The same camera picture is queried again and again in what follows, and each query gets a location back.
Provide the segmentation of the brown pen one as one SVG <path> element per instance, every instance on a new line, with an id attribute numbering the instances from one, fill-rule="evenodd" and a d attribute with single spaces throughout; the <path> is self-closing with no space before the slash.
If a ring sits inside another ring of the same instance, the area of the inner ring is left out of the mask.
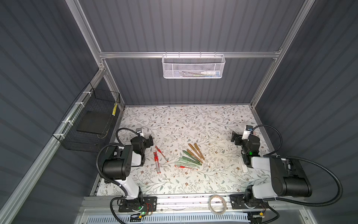
<path id="1" fill-rule="evenodd" d="M 201 157 L 201 154 L 199 153 L 199 151 L 192 144 L 189 143 L 188 145 L 195 152 L 195 154 L 198 157 L 198 159 L 201 160 L 202 157 Z"/>

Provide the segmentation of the brown pen two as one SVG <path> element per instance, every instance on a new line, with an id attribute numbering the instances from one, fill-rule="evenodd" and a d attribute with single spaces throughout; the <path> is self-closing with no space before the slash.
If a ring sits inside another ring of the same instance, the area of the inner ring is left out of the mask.
<path id="1" fill-rule="evenodd" d="M 204 158 L 204 156 L 203 156 L 203 154 L 202 154 L 202 152 L 201 152 L 199 146 L 197 145 L 197 143 L 195 143 L 194 146 L 195 146 L 196 150 L 198 151 L 200 157 L 201 157 L 203 160 L 205 160 L 205 158 Z"/>

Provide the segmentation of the brown pen three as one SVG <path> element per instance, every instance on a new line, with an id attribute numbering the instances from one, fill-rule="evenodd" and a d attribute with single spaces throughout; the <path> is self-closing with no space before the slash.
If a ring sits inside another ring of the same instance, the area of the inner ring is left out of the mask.
<path id="1" fill-rule="evenodd" d="M 198 160 L 200 163 L 203 163 L 202 160 L 200 160 L 192 151 L 189 149 L 186 150 L 191 156 L 193 156 L 196 160 Z"/>

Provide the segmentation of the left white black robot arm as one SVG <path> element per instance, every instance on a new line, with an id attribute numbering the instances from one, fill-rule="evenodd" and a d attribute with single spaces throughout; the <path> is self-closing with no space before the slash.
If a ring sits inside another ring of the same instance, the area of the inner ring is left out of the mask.
<path id="1" fill-rule="evenodd" d="M 129 131 L 135 134 L 129 145 L 124 145 L 119 139 L 120 131 Z M 154 145 L 153 137 L 144 137 L 141 128 L 132 130 L 119 128 L 116 130 L 117 142 L 102 147 L 96 157 L 96 169 L 106 183 L 111 183 L 123 191 L 119 197 L 123 206 L 133 211 L 140 211 L 144 207 L 143 192 L 130 177 L 131 168 L 142 167 L 145 163 L 146 149 Z"/>

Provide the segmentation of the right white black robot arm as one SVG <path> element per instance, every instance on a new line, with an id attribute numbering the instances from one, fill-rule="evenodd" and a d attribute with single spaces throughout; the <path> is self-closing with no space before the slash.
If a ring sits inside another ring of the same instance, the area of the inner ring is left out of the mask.
<path id="1" fill-rule="evenodd" d="M 259 155 L 260 138 L 254 135 L 256 127 L 247 125 L 242 134 L 232 132 L 231 142 L 241 147 L 241 158 L 239 160 L 241 169 L 260 169 L 270 172 L 270 181 L 260 185 L 248 185 L 245 192 L 240 195 L 231 195 L 232 206 L 236 207 L 240 199 L 248 209 L 254 209 L 258 205 L 264 205 L 269 201 L 282 201 L 309 207 L 324 207 L 335 204 L 343 196 L 343 185 L 338 177 L 325 166 L 305 158 L 297 156 L 280 156 L 275 149 L 266 155 Z M 297 197 L 310 197 L 312 186 L 309 182 L 301 163 L 309 163 L 333 178 L 337 185 L 337 193 L 334 198 L 320 203 L 308 203 L 296 201 Z"/>

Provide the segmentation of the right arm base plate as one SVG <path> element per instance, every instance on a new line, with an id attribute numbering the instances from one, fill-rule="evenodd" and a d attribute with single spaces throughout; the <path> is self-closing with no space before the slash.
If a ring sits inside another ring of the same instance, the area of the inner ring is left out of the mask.
<path id="1" fill-rule="evenodd" d="M 229 196 L 232 209 L 266 209 L 267 206 L 261 199 L 256 199 L 252 196 L 246 196 L 244 194 L 232 194 Z"/>

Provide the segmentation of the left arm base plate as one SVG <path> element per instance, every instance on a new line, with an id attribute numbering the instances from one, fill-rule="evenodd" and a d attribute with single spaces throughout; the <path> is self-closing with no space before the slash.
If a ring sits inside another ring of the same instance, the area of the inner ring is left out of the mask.
<path id="1" fill-rule="evenodd" d="M 143 197 L 133 200 L 120 200 L 118 212 L 154 212 L 157 209 L 157 197 Z"/>

